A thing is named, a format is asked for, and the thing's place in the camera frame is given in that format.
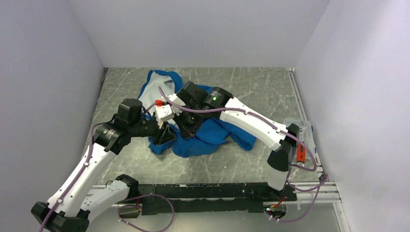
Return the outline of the blue zip jacket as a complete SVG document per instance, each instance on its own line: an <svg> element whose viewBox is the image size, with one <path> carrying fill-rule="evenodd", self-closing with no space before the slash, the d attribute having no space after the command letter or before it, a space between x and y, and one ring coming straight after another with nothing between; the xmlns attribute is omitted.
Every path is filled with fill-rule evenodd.
<svg viewBox="0 0 410 232"><path fill-rule="evenodd" d="M138 99L144 107L150 106L155 100L161 98L158 87L161 87L166 95L177 93L184 86L181 76L174 71L150 70L146 82L142 85ZM161 155L165 150L172 148L175 155L189 158L198 155L209 155L218 147L227 142L230 137L239 147L245 151L253 149L256 137L243 129L219 119L207 119L201 125L194 137L183 139L180 130L174 121L170 121L176 139L161 145L155 145L149 137L148 148L156 155Z"/></svg>

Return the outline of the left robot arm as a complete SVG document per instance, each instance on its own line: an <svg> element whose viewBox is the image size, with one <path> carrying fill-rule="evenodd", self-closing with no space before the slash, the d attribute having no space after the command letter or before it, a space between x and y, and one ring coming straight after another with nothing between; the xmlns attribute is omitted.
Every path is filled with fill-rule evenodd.
<svg viewBox="0 0 410 232"><path fill-rule="evenodd" d="M146 119L147 110L143 109L141 101L125 99L108 122L91 127L86 153L74 171L46 202L37 202L31 209L40 223L40 231L84 232L113 204L132 203L138 199L139 182L126 174L119 175L93 195L89 195L89 191L133 137L152 137L159 144L170 140L170 126L164 118L174 116L172 106L156 100L150 109L154 110L154 115Z"/></svg>

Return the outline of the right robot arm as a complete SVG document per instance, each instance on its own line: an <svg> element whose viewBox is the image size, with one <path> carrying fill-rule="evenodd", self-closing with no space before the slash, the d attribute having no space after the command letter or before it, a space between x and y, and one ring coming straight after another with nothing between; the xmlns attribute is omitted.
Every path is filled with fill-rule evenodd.
<svg viewBox="0 0 410 232"><path fill-rule="evenodd" d="M273 201L285 194L290 165L297 149L299 127L277 123L243 104L232 93L213 87L210 92L188 82L176 94L168 95L175 119L185 137L193 136L204 119L214 118L236 126L262 141L271 153L266 194Z"/></svg>

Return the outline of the orange handled adjustable wrench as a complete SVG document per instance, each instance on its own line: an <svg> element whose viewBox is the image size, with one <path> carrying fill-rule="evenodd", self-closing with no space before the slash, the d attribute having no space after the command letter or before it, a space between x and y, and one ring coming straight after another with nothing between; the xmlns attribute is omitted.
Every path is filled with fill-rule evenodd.
<svg viewBox="0 0 410 232"><path fill-rule="evenodd" d="M297 144L296 162L301 166L304 166L306 162L306 150L301 143Z"/></svg>

